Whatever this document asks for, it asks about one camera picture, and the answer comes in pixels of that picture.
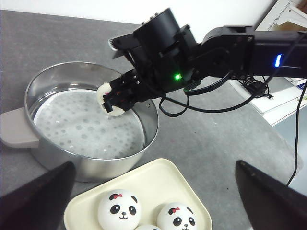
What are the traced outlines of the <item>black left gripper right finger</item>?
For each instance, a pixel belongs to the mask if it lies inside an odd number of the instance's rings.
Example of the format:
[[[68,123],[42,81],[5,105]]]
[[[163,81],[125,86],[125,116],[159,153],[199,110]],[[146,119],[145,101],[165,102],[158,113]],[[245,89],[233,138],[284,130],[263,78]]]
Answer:
[[[238,160],[236,183],[248,219],[254,230],[305,230],[307,197]]]

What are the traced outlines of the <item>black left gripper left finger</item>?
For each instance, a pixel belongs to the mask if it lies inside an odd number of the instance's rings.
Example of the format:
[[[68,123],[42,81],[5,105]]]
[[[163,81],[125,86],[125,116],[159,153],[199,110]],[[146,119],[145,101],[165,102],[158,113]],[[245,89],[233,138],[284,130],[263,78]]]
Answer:
[[[2,230],[56,230],[69,201],[76,169],[68,161],[0,198]]]

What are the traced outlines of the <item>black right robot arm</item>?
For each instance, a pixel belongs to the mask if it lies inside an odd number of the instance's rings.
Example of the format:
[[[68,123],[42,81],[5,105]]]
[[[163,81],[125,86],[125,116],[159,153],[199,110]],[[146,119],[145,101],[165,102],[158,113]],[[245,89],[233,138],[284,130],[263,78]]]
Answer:
[[[110,39],[115,57],[133,69],[98,91],[107,113],[130,110],[149,99],[182,89],[188,97],[251,76],[306,78],[305,31],[256,31],[251,26],[212,29],[201,43],[180,27],[170,9],[152,16],[133,33]]]

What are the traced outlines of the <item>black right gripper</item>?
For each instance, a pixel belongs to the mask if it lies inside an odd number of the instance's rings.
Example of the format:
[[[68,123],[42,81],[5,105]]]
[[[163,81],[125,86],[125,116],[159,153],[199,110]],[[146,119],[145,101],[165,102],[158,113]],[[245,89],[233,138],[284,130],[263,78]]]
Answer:
[[[110,39],[116,57],[124,56],[133,69],[112,80],[103,106],[125,112],[135,103],[155,99],[199,82],[203,75],[192,65],[199,48],[189,25],[180,27],[170,9],[156,14],[131,34]]]

